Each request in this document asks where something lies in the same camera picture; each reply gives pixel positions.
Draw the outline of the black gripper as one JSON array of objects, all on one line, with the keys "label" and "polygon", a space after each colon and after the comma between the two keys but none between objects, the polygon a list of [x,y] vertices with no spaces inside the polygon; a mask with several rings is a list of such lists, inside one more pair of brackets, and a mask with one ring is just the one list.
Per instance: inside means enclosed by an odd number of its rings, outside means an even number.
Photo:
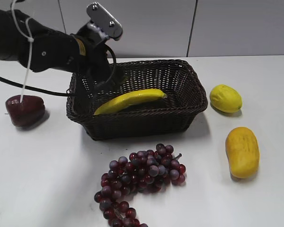
[{"label": "black gripper", "polygon": [[120,86],[127,76],[123,67],[112,68],[107,59],[109,47],[106,42],[110,37],[93,23],[87,23],[73,35],[79,46],[79,54],[84,58],[81,67],[87,70],[90,76],[97,83],[108,81],[110,86]]}]

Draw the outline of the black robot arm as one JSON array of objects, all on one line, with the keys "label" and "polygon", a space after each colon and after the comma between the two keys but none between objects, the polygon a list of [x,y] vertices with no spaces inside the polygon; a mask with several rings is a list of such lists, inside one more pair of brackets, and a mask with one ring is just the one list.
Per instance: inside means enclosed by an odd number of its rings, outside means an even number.
[{"label": "black robot arm", "polygon": [[121,24],[99,3],[87,6],[88,23],[75,34],[65,34],[43,26],[20,10],[0,9],[0,61],[17,61],[42,72],[57,69],[82,73],[92,82],[109,87],[119,86],[126,77],[121,67],[110,65],[106,45],[119,40]]}]

